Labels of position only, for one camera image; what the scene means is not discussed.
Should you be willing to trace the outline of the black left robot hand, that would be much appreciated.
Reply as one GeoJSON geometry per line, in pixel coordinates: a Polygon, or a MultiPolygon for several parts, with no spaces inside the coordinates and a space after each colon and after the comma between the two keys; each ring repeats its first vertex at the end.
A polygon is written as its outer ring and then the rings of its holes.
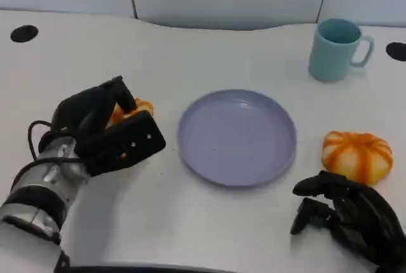
{"type": "Polygon", "coordinates": [[[136,109],[135,99],[122,76],[60,102],[51,120],[51,130],[69,133],[77,141],[92,137],[106,128],[116,105],[124,112],[136,109]]]}

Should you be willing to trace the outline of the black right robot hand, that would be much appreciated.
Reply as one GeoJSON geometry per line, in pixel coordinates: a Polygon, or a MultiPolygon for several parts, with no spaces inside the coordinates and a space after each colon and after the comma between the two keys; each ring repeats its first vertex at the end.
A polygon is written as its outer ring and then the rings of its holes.
{"type": "Polygon", "coordinates": [[[405,232],[390,204],[374,188],[322,170],[298,182],[293,194],[303,199],[290,233],[311,225],[377,267],[405,272],[405,232]]]}

